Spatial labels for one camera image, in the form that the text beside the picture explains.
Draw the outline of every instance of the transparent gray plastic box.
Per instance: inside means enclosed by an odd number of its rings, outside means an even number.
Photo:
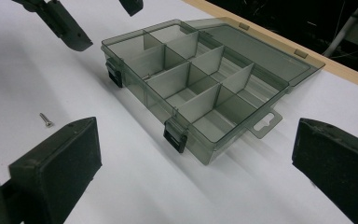
[[[244,132],[262,138],[276,102],[324,63],[274,46],[236,21],[167,21],[103,41],[109,76],[165,125],[179,152],[208,164]],[[273,119],[260,130],[267,114]]]

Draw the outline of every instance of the white tabletop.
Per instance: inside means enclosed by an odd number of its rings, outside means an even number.
[[[94,45],[68,49],[34,13],[0,1],[0,183],[7,167],[63,125],[96,117],[103,167],[65,223],[351,223],[291,161],[299,118],[358,136],[358,86],[322,71],[275,106],[283,120],[244,134],[202,165],[163,138],[163,125],[107,75],[101,41],[172,19],[211,16],[178,0],[62,0]],[[55,126],[46,128],[43,112]]]

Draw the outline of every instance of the open box lid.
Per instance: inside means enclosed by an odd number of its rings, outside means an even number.
[[[263,39],[261,37],[266,37],[265,35],[262,36],[248,25],[230,18],[186,21],[186,23],[268,69],[287,81],[291,87],[295,87],[324,66],[323,62],[299,49],[282,43],[274,44],[272,47],[260,40]]]

